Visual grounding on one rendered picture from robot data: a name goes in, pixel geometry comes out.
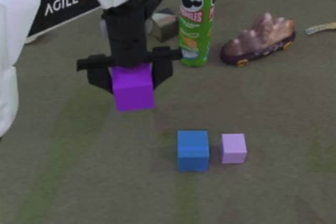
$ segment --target wooden block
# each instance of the wooden block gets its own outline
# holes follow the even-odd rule
[[[156,12],[153,19],[153,36],[160,42],[165,42],[179,34],[178,17],[168,8]]]

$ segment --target purple cube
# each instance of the purple cube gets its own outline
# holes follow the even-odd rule
[[[112,87],[118,111],[154,107],[154,90],[150,64],[134,69],[112,68]]]
[[[221,154],[223,164],[241,164],[247,154],[244,134],[222,134]]]

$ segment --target blue cube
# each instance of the blue cube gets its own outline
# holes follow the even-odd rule
[[[209,166],[207,131],[177,132],[177,168],[180,172],[203,172]]]

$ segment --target green can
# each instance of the green can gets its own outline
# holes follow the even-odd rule
[[[181,0],[178,43],[184,65],[199,67],[207,63],[214,10],[215,0]]]

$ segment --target yellow wheel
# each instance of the yellow wheel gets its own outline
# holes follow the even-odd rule
[[[237,62],[237,67],[243,67],[246,66],[248,64],[248,60],[240,60],[239,62]]]
[[[285,45],[284,45],[284,47],[282,48],[283,49],[283,51],[286,51],[286,50],[288,50],[288,48],[290,47],[290,45],[292,45],[292,42],[290,41],[290,42],[288,42],[288,43],[286,43]]]

